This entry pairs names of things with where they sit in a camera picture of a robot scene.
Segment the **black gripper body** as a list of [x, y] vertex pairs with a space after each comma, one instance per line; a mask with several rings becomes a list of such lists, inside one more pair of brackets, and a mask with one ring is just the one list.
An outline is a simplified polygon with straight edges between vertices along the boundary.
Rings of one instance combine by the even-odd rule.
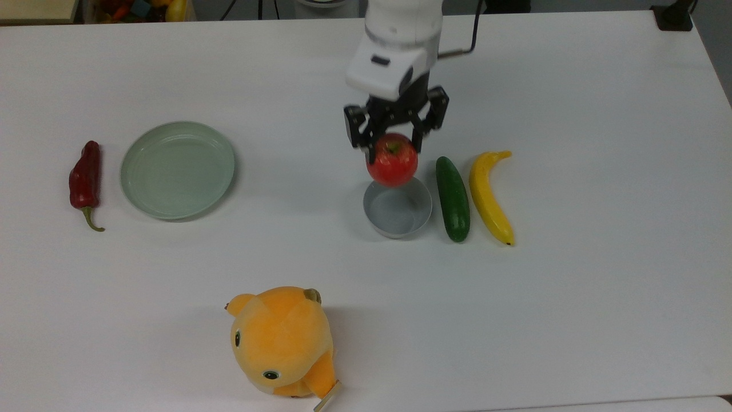
[[369, 96], [369, 125], [373, 128], [390, 128], [410, 122], [409, 115], [419, 113], [429, 101], [430, 76], [429, 73], [426, 73], [417, 78], [396, 101]]

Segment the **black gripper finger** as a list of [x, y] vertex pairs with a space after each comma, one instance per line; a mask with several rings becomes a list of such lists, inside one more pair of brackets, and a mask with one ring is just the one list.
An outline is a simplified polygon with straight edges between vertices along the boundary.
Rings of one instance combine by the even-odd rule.
[[444, 122], [449, 105], [449, 96], [442, 86], [435, 86], [426, 93], [426, 102], [420, 107], [428, 107], [424, 118], [419, 117], [417, 109], [407, 112], [409, 123], [412, 125], [411, 145], [416, 153], [421, 153], [423, 141], [433, 130], [439, 130]]
[[383, 123], [372, 105], [344, 107], [346, 133], [351, 146], [364, 152], [368, 165], [376, 161], [376, 144], [383, 135]]

